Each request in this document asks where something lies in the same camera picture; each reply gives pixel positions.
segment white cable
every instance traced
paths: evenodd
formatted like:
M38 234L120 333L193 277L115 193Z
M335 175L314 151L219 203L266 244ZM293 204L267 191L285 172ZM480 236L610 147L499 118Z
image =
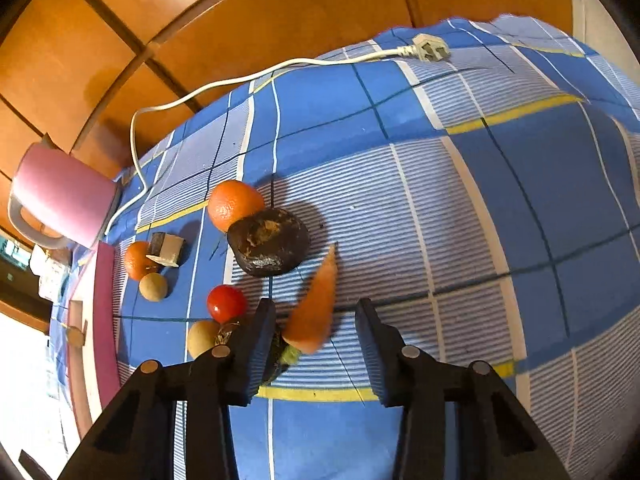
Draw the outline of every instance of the white cable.
M171 103L140 108L140 110L135 112L133 114L133 117L131 118L129 141L131 146L131 157L133 158L133 165L135 166L136 173L138 174L140 181L142 182L142 191L140 191L140 193L138 193L135 197L129 200L125 205L123 205L120 209L118 209L114 213L114 215L109 220L109 223L107 224L107 228L105 229L104 235L106 236L107 234L109 234L109 231L111 230L111 227L113 227L113 223L115 222L116 218L118 218L118 216L124 213L130 206L132 206L138 200L140 200L143 196L145 196L147 191L149 191L149 186L146 183L144 176L142 175L142 168L140 168L140 160L138 159L138 152L136 150L136 120L140 114L146 114L147 112L160 112L162 110L168 110L169 108L174 108L176 106L179 106L187 102L189 99L196 97L196 95L199 95L202 92L205 92L207 90L211 90L212 88L217 88L219 86L233 85L238 83L246 83L247 81L251 81L251 79L258 79L259 77L262 77L271 72L274 72L276 70L279 70L281 68L294 65L294 64L309 64L309 65L319 65L319 66L344 65L344 64L361 63L364 61L380 59L381 57L387 57L387 56L409 57L409 56L417 56L417 55L418 53L417 53L416 46L408 45L408 46L399 46L397 48L390 48L388 50L380 50L378 52L371 52L370 54L364 54L363 56L354 57L352 59L341 59L339 61L327 61L324 59L309 59L306 57L297 57L295 59L289 59L287 61L283 61L281 63L273 65L270 68L265 68L264 70L261 70L260 72L256 72L255 74L246 75L244 77L236 77L233 79L225 79L222 81L215 81L213 83L207 83L206 85L201 86L200 88L194 90L190 94L187 94L184 97L181 97L180 99L177 99Z

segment electric kettle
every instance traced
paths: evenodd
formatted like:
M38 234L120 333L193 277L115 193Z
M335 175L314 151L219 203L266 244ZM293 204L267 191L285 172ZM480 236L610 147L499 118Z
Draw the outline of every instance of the electric kettle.
M18 165L8 216L20 234L43 248L59 249L71 241L92 248L119 200L115 182L60 150L45 135L27 149ZM23 208L62 236L47 236L30 226L22 217Z

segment kettle handle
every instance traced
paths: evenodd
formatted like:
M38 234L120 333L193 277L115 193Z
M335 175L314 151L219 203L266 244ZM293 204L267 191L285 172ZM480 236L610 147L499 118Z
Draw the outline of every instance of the kettle handle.
M22 203L13 194L9 193L7 215L11 224L22 236L45 249L62 249L71 243L71 240L66 237L60 236L54 238L31 227L22 217L22 210Z

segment tomato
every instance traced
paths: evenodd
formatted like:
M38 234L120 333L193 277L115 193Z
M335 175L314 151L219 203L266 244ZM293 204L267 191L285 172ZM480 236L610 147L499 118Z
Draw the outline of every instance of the tomato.
M207 310L222 325L246 312L246 298L233 285L219 285L207 296Z

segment table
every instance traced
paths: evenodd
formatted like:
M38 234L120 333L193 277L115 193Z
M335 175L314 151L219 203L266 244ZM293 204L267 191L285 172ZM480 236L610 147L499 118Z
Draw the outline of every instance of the table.
M638 426L640 89L533 18L419 31L446 40L450 59L289 68L209 105L142 158L152 189L108 237L123 381L146 359L189 359L186 333L219 283L253 306L273 298L286 320L338 242L332 338L231 408L240 478L390 478L401 413L369 387L353 325L363 296L406 343L453 364L490 362L574 478L613 468ZM417 32L394 28L322 58ZM239 269L206 215L229 178L303 219L312 245L297 271L259 280ZM122 181L125 202L141 183L131 170ZM121 256L158 231L187 246L164 271L169 296L150 303ZM177 479L185 414L179 404Z

